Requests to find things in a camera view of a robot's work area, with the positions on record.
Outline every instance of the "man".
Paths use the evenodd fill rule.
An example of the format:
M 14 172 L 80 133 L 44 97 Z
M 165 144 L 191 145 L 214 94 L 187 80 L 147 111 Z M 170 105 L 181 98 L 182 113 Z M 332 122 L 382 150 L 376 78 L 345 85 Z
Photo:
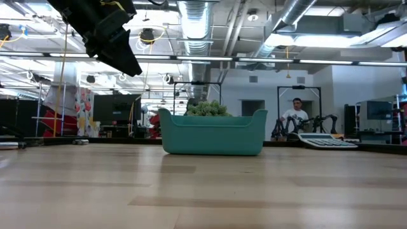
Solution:
M 294 118 L 295 120 L 299 120 L 300 118 L 302 120 L 307 120 L 308 115 L 305 111 L 301 109 L 302 105 L 303 102 L 301 101 L 300 98 L 293 99 L 293 109 L 289 109 L 288 111 L 286 111 L 280 118 L 280 121 L 286 120 L 288 116 Z

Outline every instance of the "table surface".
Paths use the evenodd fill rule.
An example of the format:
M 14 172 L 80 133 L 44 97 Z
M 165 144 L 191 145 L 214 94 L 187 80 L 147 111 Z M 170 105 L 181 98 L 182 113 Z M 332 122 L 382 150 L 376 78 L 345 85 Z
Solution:
M 1 228 L 407 228 L 407 157 L 264 148 L 168 155 L 89 144 L 0 151 Z

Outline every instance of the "silver ventilation duct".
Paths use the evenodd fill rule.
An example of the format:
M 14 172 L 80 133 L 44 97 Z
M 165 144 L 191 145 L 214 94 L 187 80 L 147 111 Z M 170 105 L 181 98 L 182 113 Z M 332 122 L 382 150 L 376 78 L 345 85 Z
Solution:
M 183 28 L 183 37 L 194 39 L 194 41 L 185 42 L 187 55 L 208 56 L 209 43 L 199 40 L 207 39 L 210 33 L 210 14 L 211 4 L 199 1 L 178 2 L 179 12 L 181 14 L 181 27 Z M 206 76 L 205 64 L 189 64 L 190 81 L 208 81 Z M 192 88 L 192 96 L 195 98 L 205 97 L 202 88 Z
M 252 57 L 269 57 L 275 48 L 272 45 L 271 34 L 287 25 L 296 24 L 316 2 L 317 0 L 287 0 L 283 9 L 268 19 L 265 28 L 265 31 L 268 31 L 268 37 Z

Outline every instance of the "teal plastic bin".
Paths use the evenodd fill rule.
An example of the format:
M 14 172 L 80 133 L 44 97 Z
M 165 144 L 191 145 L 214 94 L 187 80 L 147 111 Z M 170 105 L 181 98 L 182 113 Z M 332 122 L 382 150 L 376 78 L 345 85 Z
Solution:
M 267 110 L 253 117 L 174 116 L 164 108 L 158 112 L 167 153 L 256 156 L 263 147 Z

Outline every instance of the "green plant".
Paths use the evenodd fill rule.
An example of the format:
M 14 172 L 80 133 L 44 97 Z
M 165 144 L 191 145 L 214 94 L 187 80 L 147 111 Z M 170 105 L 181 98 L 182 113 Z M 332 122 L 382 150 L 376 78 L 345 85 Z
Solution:
M 226 112 L 226 106 L 222 106 L 218 101 L 199 102 L 197 106 L 188 106 L 189 116 L 231 116 Z

